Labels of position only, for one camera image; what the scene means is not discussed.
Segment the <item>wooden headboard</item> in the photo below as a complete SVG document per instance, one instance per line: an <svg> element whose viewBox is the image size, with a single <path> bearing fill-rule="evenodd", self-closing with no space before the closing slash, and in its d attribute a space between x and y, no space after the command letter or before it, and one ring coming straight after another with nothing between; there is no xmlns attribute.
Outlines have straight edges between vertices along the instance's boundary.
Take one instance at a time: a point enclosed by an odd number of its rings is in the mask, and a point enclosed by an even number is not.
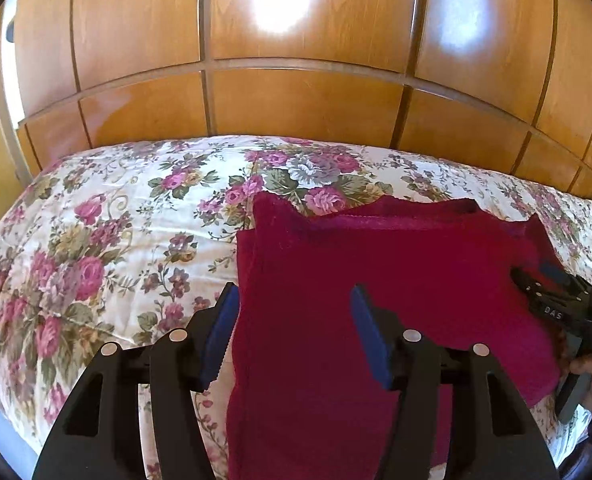
<svg viewBox="0 0 592 480"><path fill-rule="evenodd" d="M26 174L128 141L398 148L592 198L591 0L10 0Z"/></svg>

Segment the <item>floral bedspread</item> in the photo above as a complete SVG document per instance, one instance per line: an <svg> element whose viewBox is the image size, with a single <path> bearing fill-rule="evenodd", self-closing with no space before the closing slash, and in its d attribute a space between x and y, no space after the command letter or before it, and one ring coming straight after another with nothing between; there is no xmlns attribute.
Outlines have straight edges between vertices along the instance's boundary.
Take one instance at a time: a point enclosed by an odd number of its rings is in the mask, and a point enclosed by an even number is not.
<svg viewBox="0 0 592 480"><path fill-rule="evenodd" d="M150 344L215 303L260 191L303 214L391 195L538 216L592 277L592 200L429 156L275 136L135 142L46 167L0 220L0 476L27 479L106 341Z"/></svg>

